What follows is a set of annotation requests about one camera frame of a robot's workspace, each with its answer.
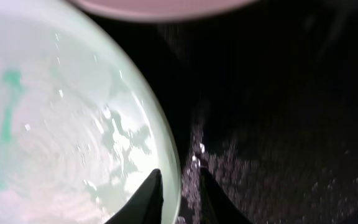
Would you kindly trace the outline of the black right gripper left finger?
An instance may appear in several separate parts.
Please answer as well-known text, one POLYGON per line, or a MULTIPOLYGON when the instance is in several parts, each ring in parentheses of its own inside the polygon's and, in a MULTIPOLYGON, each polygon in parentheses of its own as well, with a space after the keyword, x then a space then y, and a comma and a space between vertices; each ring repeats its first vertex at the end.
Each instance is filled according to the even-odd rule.
POLYGON ((129 201, 106 224, 161 224, 163 182, 160 169, 154 169, 129 201))

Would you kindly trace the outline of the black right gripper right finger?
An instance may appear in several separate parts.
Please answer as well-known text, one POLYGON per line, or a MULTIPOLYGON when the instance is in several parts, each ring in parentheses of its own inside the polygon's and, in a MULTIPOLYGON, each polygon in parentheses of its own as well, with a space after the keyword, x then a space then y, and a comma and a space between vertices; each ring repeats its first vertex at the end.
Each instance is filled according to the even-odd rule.
POLYGON ((201 224, 252 224, 230 201, 207 168, 200 169, 201 224))

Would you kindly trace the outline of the pale green plate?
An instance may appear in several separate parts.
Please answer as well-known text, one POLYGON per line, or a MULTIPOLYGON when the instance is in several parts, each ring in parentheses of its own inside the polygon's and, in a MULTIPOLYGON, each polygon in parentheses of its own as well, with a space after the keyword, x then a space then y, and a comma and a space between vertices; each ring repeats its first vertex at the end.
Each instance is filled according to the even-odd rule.
POLYGON ((154 169, 175 223, 175 141, 125 51, 65 1, 0 1, 0 223, 106 223, 154 169))

